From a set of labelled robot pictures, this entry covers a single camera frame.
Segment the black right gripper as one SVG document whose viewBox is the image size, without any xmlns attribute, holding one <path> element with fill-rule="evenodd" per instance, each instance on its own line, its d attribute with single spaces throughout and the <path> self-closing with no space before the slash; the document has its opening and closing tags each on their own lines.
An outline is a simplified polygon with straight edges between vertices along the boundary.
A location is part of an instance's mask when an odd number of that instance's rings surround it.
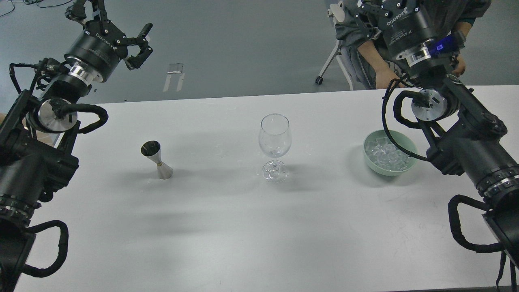
<svg viewBox="0 0 519 292">
<path fill-rule="evenodd" d="M 426 5 L 419 0 L 381 0 L 380 3 L 359 0 L 356 5 L 361 11 L 379 17 L 377 26 L 391 59 L 438 38 Z"/>
</svg>

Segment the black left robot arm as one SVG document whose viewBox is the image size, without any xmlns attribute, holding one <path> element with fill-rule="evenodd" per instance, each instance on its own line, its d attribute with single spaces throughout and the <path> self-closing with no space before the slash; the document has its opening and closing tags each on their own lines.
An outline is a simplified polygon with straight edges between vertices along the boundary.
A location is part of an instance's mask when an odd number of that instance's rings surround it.
<svg viewBox="0 0 519 292">
<path fill-rule="evenodd" d="M 34 211 L 66 187 L 79 166 L 72 155 L 78 134 L 102 127 L 106 110 L 78 103 L 94 82 L 106 82 L 120 61 L 138 69 L 152 54 L 147 40 L 152 24 L 128 37 L 107 17 L 105 3 L 92 0 L 93 18 L 86 19 L 84 0 L 75 0 L 66 17 L 83 26 L 64 61 L 44 58 L 36 64 L 9 65 L 18 98 L 1 123 L 0 245 L 1 290 L 13 292 L 21 274 L 43 278 L 67 258 L 69 230 L 51 220 L 31 226 Z M 47 268 L 26 263 L 37 233 L 60 231 L 56 260 Z"/>
</svg>

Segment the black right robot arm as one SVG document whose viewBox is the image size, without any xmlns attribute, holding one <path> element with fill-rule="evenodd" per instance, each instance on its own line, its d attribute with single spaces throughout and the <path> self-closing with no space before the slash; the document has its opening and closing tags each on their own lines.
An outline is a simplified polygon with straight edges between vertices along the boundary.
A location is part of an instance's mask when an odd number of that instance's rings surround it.
<svg viewBox="0 0 519 292">
<path fill-rule="evenodd" d="M 395 98 L 395 119 L 420 129 L 430 148 L 426 157 L 398 145 L 406 155 L 430 162 L 442 174 L 467 174 L 482 201 L 456 195 L 448 204 L 450 230 L 460 246 L 476 253 L 501 253 L 498 278 L 510 259 L 511 289 L 517 291 L 518 268 L 518 164 L 500 145 L 507 127 L 488 111 L 452 74 L 455 58 L 465 46 L 465 34 L 439 33 L 424 0 L 351 0 L 348 10 L 368 38 L 381 35 L 388 57 L 404 75 L 393 79 L 383 96 L 382 125 L 394 142 L 386 122 L 386 107 L 398 85 L 419 88 L 401 91 Z M 474 244 L 461 231 L 460 203 L 484 211 L 483 218 L 498 240 Z"/>
</svg>

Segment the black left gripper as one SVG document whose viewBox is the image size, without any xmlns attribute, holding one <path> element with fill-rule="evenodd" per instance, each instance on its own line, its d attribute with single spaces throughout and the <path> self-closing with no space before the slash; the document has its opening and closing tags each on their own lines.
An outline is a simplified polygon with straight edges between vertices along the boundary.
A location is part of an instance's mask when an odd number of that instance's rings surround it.
<svg viewBox="0 0 519 292">
<path fill-rule="evenodd" d="M 92 6 L 91 21 L 86 21 L 86 2 Z M 70 65 L 73 60 L 79 60 L 93 68 L 100 76 L 97 82 L 106 82 L 121 60 L 129 70 L 141 68 L 153 52 L 146 38 L 153 24 L 145 24 L 137 37 L 126 37 L 117 26 L 109 23 L 104 0 L 74 0 L 72 6 L 67 7 L 65 17 L 81 24 L 84 31 L 64 57 Z M 128 47 L 132 46 L 139 48 L 134 56 L 128 54 Z"/>
</svg>

